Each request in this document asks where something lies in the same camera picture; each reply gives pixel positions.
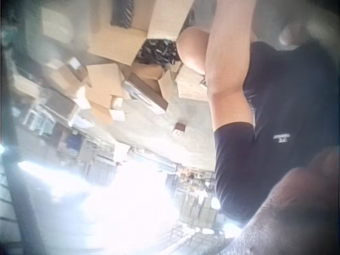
skin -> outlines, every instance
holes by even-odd
[[[255,5],[255,0],[218,0],[210,34],[191,28],[177,41],[183,62],[206,75],[214,130],[233,122],[252,124],[242,87],[249,68]]]
[[[222,254],[338,254],[339,148],[318,154],[272,189]]]

logo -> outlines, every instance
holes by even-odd
[[[288,142],[288,138],[291,137],[290,134],[277,134],[273,137],[274,140],[278,139],[278,143]]]

person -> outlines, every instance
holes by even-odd
[[[205,75],[216,194],[240,226],[290,169],[339,144],[332,58],[313,40],[292,51],[251,43],[255,6],[256,0],[217,0],[210,34],[190,27],[177,40],[183,63]]]
[[[223,255],[339,254],[339,148],[326,148],[272,189]]]

black shirt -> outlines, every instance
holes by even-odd
[[[289,170],[339,144],[338,74],[316,42],[289,52],[253,43],[243,90],[255,128],[240,122],[215,131],[217,197],[241,224]]]

concrete floor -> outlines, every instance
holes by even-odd
[[[49,1],[26,1],[25,7],[28,53],[32,58],[41,62],[45,62],[48,57],[56,54],[55,48],[51,48],[51,44],[46,43],[46,38],[41,35],[39,27],[39,8],[37,7],[41,5],[41,2]],[[87,1],[73,0],[72,2],[73,6],[82,6],[78,8],[84,10]],[[285,25],[285,20],[289,18],[287,13],[291,13],[287,11],[290,10],[289,6],[296,2],[298,1],[258,1],[253,29],[260,40],[282,49],[278,35]],[[196,0],[194,8],[199,25],[208,26],[211,22],[214,14],[213,3],[214,1]],[[74,12],[73,19],[77,19],[77,13],[79,12]],[[81,38],[84,38],[84,31],[86,31],[84,24],[81,27],[83,30],[77,30],[81,32],[75,41],[78,51],[84,47],[84,44],[79,42]],[[107,61],[94,56],[89,56],[89,58],[95,59],[96,63]],[[115,122],[112,127],[107,128],[114,139],[149,149],[185,166],[214,171],[214,137],[207,103],[179,99],[176,91],[164,115],[157,116],[136,101],[124,102],[123,108],[126,121]],[[181,138],[172,138],[172,129],[178,121],[187,125],[186,133]]]

